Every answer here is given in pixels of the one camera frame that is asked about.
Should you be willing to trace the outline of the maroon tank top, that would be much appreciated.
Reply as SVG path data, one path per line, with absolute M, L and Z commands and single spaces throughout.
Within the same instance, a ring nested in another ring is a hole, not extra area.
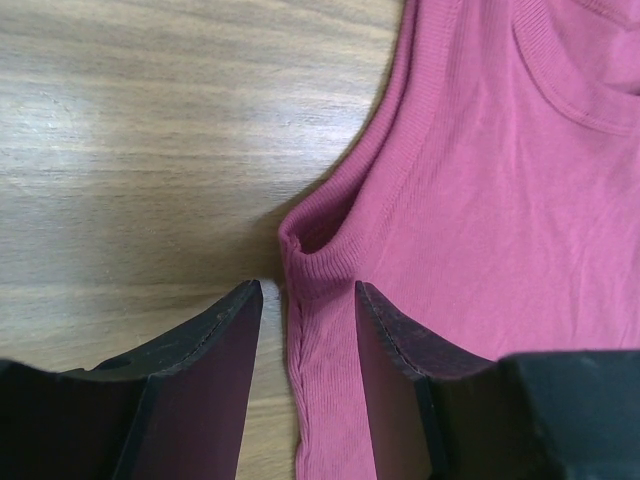
M 300 479 L 375 475 L 354 284 L 481 357 L 639 345 L 639 5 L 409 1 L 364 134 L 282 222 Z

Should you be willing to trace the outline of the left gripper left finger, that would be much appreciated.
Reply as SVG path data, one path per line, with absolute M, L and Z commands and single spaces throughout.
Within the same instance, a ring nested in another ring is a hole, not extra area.
M 263 308 L 258 281 L 91 370 L 1 363 L 5 479 L 232 479 Z

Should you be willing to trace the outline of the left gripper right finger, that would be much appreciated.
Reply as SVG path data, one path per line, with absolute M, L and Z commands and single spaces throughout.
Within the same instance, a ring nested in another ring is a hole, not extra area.
M 474 355 L 355 286 L 380 479 L 635 479 L 635 350 Z

